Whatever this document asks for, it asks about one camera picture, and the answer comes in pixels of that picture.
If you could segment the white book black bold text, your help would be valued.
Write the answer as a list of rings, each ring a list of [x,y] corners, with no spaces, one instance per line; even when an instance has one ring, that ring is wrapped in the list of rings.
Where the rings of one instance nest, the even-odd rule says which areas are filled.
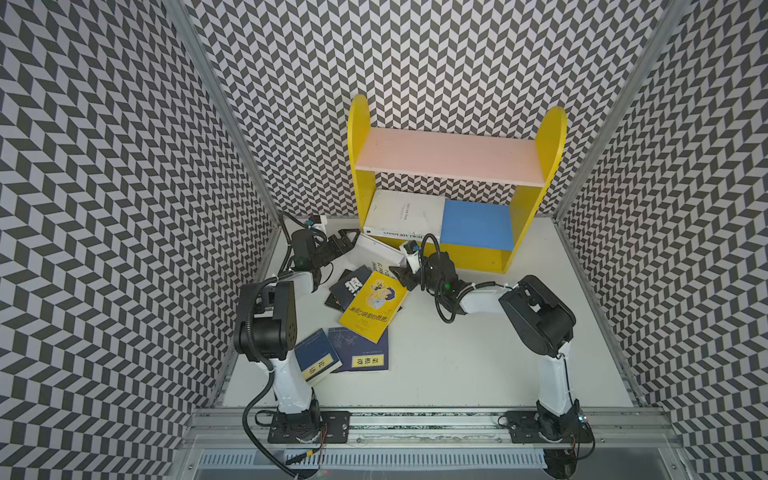
[[[355,249],[361,251],[364,264],[372,271],[391,278],[395,278],[395,274],[390,268],[402,267],[406,262],[405,255],[399,249],[366,234],[357,238]]]

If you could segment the white thin book small text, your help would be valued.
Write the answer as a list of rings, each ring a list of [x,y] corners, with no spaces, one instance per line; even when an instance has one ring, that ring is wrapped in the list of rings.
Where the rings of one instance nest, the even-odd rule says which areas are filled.
[[[363,232],[400,240],[420,241],[427,234],[440,239],[445,205],[444,196],[377,190]]]

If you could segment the yellow illustrated book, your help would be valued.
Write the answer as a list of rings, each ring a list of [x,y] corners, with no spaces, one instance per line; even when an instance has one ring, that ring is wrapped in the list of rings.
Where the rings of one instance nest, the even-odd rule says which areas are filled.
[[[397,279],[374,271],[342,314],[339,324],[378,343],[407,294],[407,288]]]

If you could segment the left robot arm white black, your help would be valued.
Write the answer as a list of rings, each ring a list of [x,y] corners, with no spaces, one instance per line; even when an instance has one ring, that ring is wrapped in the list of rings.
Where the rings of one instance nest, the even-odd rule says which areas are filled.
[[[336,371],[342,362],[322,330],[297,343],[296,299],[318,289],[322,269],[351,251],[359,235],[357,229],[332,235],[311,227],[298,229],[288,236],[278,273],[240,289],[235,349],[265,368],[265,391],[277,400],[271,427],[297,442],[308,442],[325,428],[310,382]]]

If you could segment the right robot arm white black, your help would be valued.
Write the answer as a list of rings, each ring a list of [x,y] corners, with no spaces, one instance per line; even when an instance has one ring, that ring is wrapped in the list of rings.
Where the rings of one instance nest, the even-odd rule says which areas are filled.
[[[506,316],[523,345],[539,359],[533,417],[539,437],[549,443],[577,439],[584,419],[569,380],[568,357],[576,324],[570,308],[534,275],[512,286],[461,280],[449,253],[432,234],[420,242],[407,241],[399,250],[404,259],[390,272],[408,290],[429,293],[444,323],[477,313]]]

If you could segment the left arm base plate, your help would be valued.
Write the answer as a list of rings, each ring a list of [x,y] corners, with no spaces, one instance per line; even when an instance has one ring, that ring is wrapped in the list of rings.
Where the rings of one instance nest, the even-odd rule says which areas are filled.
[[[346,444],[351,413],[349,411],[306,411],[299,414],[277,412],[268,434],[270,444]]]

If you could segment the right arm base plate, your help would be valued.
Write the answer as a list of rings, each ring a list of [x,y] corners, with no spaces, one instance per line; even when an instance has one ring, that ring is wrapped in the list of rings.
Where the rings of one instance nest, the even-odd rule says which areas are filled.
[[[507,411],[500,417],[513,444],[591,444],[594,434],[578,409],[557,416],[543,410]]]

